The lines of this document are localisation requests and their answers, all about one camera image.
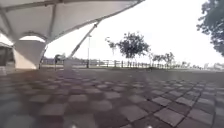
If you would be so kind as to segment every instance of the white canopy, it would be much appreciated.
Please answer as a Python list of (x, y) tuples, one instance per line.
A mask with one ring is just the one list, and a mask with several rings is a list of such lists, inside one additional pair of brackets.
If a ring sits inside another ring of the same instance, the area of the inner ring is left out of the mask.
[(86, 24), (125, 11), (143, 0), (0, 0), (0, 30), (18, 40), (52, 41)]

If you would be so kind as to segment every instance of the railing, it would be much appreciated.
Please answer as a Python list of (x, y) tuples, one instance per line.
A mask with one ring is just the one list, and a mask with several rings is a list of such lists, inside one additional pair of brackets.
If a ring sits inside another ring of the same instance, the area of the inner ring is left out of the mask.
[[(56, 67), (63, 68), (64, 61), (59, 61), (54, 64), (53, 59), (42, 60), (40, 67)], [(132, 61), (117, 61), (117, 60), (85, 60), (74, 59), (72, 61), (73, 68), (158, 68), (158, 69), (183, 69), (184, 66), (168, 65), (168, 64), (150, 64)]]

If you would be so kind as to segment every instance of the sky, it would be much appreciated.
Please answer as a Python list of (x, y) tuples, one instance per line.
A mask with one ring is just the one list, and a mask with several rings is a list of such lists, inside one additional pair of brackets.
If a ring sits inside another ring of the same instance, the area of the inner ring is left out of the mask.
[[(192, 65), (224, 63), (224, 58), (213, 49), (209, 36), (197, 31), (201, 5), (205, 0), (146, 0), (119, 15), (103, 20), (74, 55), (87, 58), (90, 41), (91, 59), (125, 60), (118, 50), (112, 54), (106, 37), (119, 41), (124, 33), (139, 32), (145, 37), (154, 54), (173, 52), (177, 62)], [(69, 56), (82, 37), (93, 26), (90, 24), (75, 30), (49, 44), (46, 57), (65, 53)], [(137, 61), (149, 62), (148, 57)]]

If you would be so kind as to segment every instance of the paved plaza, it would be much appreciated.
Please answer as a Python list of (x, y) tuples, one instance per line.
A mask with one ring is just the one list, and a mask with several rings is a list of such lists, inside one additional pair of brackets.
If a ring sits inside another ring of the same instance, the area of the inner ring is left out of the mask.
[(0, 128), (224, 128), (224, 73), (41, 69), (0, 76)]

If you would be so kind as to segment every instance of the tree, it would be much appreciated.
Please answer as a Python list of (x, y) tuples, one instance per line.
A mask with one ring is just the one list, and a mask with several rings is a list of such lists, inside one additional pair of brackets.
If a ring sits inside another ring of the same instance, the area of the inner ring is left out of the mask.
[(114, 55), (114, 51), (116, 50), (116, 44), (115, 44), (114, 42), (110, 41), (110, 40), (109, 40), (109, 37), (107, 37), (107, 38), (105, 39), (105, 41), (108, 42), (108, 45), (109, 45), (109, 47), (112, 49), (112, 53), (113, 53), (113, 55)]
[(164, 58), (164, 61), (165, 61), (167, 64), (171, 64), (172, 61), (174, 60), (174, 55), (173, 55), (172, 52), (170, 52), (170, 53), (166, 53), (166, 54), (164, 55), (163, 58)]
[(182, 66), (184, 67), (187, 64), (187, 62), (183, 61)]
[(198, 30), (211, 36), (214, 49), (224, 56), (224, 0), (208, 0), (202, 5)]
[(139, 33), (124, 34), (123, 40), (118, 43), (109, 41), (109, 46), (114, 49), (118, 47), (120, 53), (128, 59), (133, 59), (136, 55), (144, 56), (149, 52), (149, 45)]
[(152, 60), (157, 61), (159, 64), (159, 62), (161, 62), (163, 60), (163, 56), (162, 55), (154, 55)]

